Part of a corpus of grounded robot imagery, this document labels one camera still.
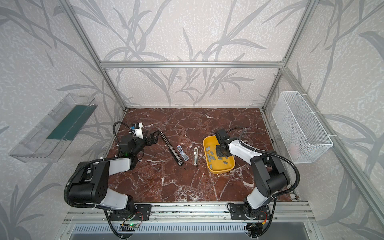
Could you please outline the grey staple strips in tray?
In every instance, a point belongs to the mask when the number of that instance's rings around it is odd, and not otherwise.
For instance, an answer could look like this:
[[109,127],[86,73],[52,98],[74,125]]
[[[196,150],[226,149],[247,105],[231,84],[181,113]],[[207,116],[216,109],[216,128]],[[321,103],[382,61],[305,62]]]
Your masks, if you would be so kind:
[[230,166],[229,160],[227,157],[218,157],[215,148],[206,147],[205,148],[206,160],[208,167],[211,170],[221,170]]

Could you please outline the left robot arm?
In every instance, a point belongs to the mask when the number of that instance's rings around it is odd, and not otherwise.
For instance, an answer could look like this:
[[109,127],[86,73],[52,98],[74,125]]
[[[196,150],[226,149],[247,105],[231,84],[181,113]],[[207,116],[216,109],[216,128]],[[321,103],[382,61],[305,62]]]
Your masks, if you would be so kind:
[[97,159],[78,164],[64,189],[65,202],[74,208],[97,208],[134,213],[136,208],[132,196],[109,188],[109,177],[133,170],[138,154],[144,147],[158,142],[160,131],[146,136],[130,133],[118,141],[119,153],[109,159]]

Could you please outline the yellow plastic tray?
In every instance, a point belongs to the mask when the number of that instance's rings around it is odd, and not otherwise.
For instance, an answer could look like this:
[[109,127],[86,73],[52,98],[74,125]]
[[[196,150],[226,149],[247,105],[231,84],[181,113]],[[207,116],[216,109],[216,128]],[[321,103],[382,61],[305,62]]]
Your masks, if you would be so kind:
[[233,156],[219,156],[220,146],[215,136],[208,136],[203,140],[204,153],[209,171],[212,174],[223,174],[230,172],[235,167],[235,159]]

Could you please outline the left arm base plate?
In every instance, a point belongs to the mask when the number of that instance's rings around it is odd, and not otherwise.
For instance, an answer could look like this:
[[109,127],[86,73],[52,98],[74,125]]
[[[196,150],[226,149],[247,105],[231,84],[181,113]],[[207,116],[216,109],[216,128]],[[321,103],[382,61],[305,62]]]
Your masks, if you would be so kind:
[[151,204],[137,204],[131,210],[115,210],[109,214],[111,221],[148,221],[152,210]]

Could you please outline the aluminium front rail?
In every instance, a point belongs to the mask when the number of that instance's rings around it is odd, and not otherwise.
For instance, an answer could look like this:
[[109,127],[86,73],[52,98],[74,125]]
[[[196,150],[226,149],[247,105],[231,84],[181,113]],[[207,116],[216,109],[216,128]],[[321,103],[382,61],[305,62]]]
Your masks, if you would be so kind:
[[[261,212],[262,217],[256,219],[233,220],[232,216],[239,214],[231,213],[226,202],[170,202],[170,203],[151,203],[151,212],[148,220],[142,220],[142,215],[138,214],[134,220],[143,224],[160,223],[230,223],[243,222],[262,223],[266,217]],[[314,222],[315,216],[307,202],[277,202],[274,216],[274,223],[277,222]],[[107,223],[107,219],[102,210],[98,209],[75,209],[70,208],[63,221],[64,224],[89,223],[101,224]]]

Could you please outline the clear acrylic wall shelf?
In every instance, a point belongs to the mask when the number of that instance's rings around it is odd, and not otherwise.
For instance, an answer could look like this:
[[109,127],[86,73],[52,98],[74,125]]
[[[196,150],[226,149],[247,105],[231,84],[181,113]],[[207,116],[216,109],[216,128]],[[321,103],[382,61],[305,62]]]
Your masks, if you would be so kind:
[[9,153],[23,163],[56,163],[98,107],[95,97],[67,94]]

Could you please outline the light blue stapler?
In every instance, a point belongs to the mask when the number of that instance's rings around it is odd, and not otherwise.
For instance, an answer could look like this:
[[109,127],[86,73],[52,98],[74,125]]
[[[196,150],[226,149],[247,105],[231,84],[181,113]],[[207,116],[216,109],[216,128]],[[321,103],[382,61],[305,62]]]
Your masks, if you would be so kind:
[[177,146],[177,150],[179,151],[180,155],[182,156],[182,158],[184,159],[184,161],[188,161],[189,160],[189,157],[186,155],[186,153],[184,152],[182,146],[178,145]]

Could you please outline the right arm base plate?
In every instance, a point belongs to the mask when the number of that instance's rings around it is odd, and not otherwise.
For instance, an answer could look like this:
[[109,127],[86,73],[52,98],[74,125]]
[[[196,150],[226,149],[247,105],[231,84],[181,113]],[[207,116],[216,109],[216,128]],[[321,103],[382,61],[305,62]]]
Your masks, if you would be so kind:
[[244,203],[228,203],[227,209],[230,212],[231,220],[256,220],[266,222],[271,218],[271,212],[267,206],[261,206],[258,209],[252,209],[250,206]]

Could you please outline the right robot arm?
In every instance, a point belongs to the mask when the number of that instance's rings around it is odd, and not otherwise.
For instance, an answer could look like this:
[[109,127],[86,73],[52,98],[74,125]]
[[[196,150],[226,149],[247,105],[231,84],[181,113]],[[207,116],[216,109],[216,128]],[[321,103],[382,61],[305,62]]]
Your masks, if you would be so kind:
[[281,195],[295,190],[300,183],[300,172],[289,159],[274,151],[263,151],[250,146],[239,137],[230,137],[229,131],[217,130],[217,153],[221,157],[235,156],[252,167],[255,188],[244,200],[244,213],[249,219]]

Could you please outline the beige small stapler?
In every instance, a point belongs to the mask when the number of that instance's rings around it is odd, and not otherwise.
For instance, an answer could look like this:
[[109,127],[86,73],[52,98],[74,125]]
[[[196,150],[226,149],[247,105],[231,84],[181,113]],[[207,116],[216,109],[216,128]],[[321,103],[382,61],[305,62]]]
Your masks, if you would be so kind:
[[198,165],[198,157],[199,157],[198,147],[194,147],[194,166]]

